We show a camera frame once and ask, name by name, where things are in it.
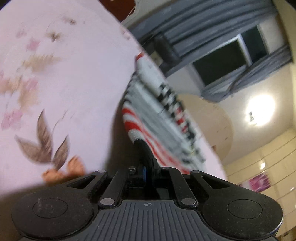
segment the wall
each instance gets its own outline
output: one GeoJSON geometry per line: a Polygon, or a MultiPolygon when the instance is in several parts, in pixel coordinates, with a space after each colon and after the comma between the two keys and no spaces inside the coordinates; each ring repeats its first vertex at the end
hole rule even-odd
{"type": "Polygon", "coordinates": [[[198,86],[198,82],[195,80],[196,76],[197,74],[194,75],[191,73],[191,69],[188,66],[185,66],[170,75],[167,78],[167,81],[177,93],[186,93],[200,96],[203,86],[198,86]]]}
{"type": "Polygon", "coordinates": [[[287,37],[279,16],[260,23],[259,29],[269,53],[274,52],[287,43],[287,37]]]}
{"type": "MultiPolygon", "coordinates": [[[[274,0],[280,18],[284,24],[291,52],[295,60],[296,56],[296,11],[285,0],[274,0]]],[[[293,96],[294,96],[294,126],[296,126],[296,64],[290,66],[293,81],[293,96]]]]}
{"type": "Polygon", "coordinates": [[[296,131],[294,129],[288,129],[267,145],[224,166],[224,169],[228,180],[234,184],[249,180],[265,171],[272,186],[262,193],[276,200],[284,212],[284,221],[277,236],[296,226],[296,131]]]}

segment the white wall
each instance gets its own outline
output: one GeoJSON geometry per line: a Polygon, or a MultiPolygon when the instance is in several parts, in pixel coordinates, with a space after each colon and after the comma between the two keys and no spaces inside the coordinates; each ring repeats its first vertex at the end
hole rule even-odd
{"type": "Polygon", "coordinates": [[[198,86],[195,76],[191,73],[188,67],[183,67],[173,73],[167,78],[167,81],[177,93],[201,95],[201,87],[198,86]]]}
{"type": "Polygon", "coordinates": [[[290,43],[291,52],[293,55],[294,63],[291,64],[291,74],[293,81],[293,96],[294,96],[294,126],[296,126],[296,11],[285,0],[274,0],[282,22],[284,24],[288,40],[290,43]]]}
{"type": "Polygon", "coordinates": [[[269,53],[272,53],[287,43],[287,38],[279,16],[275,18],[269,18],[260,23],[259,29],[269,53]]]}

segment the bolt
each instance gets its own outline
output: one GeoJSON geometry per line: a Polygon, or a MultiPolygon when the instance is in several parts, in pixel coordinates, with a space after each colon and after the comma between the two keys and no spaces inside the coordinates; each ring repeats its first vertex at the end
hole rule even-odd
{"type": "Polygon", "coordinates": [[[106,206],[111,206],[115,203],[115,201],[112,198],[103,198],[100,203],[106,206]]]}
{"type": "Polygon", "coordinates": [[[184,198],[182,199],[181,203],[184,205],[194,205],[196,204],[196,201],[193,198],[184,198]]]}

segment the ceiling light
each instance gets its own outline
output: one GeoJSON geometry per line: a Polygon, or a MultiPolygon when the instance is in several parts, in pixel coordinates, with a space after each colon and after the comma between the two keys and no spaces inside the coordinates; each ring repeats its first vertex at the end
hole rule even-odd
{"type": "Polygon", "coordinates": [[[262,170],[264,167],[265,167],[265,162],[262,162],[262,163],[260,164],[260,170],[262,170]]]}
{"type": "Polygon", "coordinates": [[[262,126],[268,123],[274,113],[275,103],[269,95],[258,95],[252,98],[247,107],[247,120],[253,124],[262,126]]]}

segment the floral pattern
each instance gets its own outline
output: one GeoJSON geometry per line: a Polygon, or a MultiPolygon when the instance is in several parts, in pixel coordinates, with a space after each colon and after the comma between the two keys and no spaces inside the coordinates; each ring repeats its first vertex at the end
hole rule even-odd
{"type": "MultiPolygon", "coordinates": [[[[62,17],[60,19],[65,24],[76,25],[77,21],[62,17]]],[[[44,40],[50,38],[52,42],[60,40],[62,33],[55,31],[46,33],[44,40]]],[[[26,31],[20,29],[15,37],[17,39],[27,36],[26,31]]],[[[31,37],[27,44],[24,45],[26,52],[33,52],[27,56],[16,71],[16,76],[7,76],[1,70],[0,66],[0,98],[1,101],[7,102],[6,109],[2,112],[2,121],[0,120],[1,130],[8,129],[19,130],[22,125],[23,115],[31,113],[31,107],[39,104],[38,100],[38,83],[37,73],[44,71],[47,66],[53,65],[60,61],[59,57],[53,54],[36,54],[36,51],[43,39],[31,37]]],[[[56,153],[53,154],[53,131],[47,125],[44,111],[41,112],[37,121],[38,143],[15,136],[15,140],[23,155],[35,164],[52,164],[53,168],[42,173],[42,178],[46,183],[54,184],[67,179],[73,179],[85,175],[85,168],[82,159],[79,156],[73,156],[67,163],[66,172],[61,171],[61,167],[67,162],[69,155],[69,138],[66,137],[59,146],[56,153]]]]}
{"type": "Polygon", "coordinates": [[[10,113],[5,112],[3,121],[1,123],[1,129],[6,130],[10,127],[12,127],[15,130],[20,129],[22,115],[23,113],[20,110],[13,110],[10,113]]]}
{"type": "Polygon", "coordinates": [[[126,40],[130,40],[131,39],[131,34],[128,32],[128,30],[122,26],[120,26],[120,33],[122,34],[122,36],[126,39],[126,40]]]}
{"type": "Polygon", "coordinates": [[[20,31],[17,32],[17,34],[15,35],[15,37],[17,39],[19,39],[19,38],[21,38],[23,36],[26,36],[26,35],[27,35],[27,33],[24,30],[20,30],[20,31]]]}
{"type": "Polygon", "coordinates": [[[27,44],[26,51],[36,51],[39,46],[39,43],[40,43],[39,40],[31,38],[29,44],[27,44]]]}
{"type": "Polygon", "coordinates": [[[78,156],[72,157],[68,162],[67,174],[60,171],[61,167],[66,163],[69,155],[69,140],[68,137],[65,138],[52,158],[52,133],[47,125],[44,111],[41,112],[37,121],[37,137],[39,141],[38,144],[18,136],[15,136],[15,140],[28,160],[36,164],[51,163],[54,166],[54,168],[48,169],[41,175],[45,182],[49,184],[58,183],[65,179],[73,179],[85,175],[83,162],[78,156]]]}

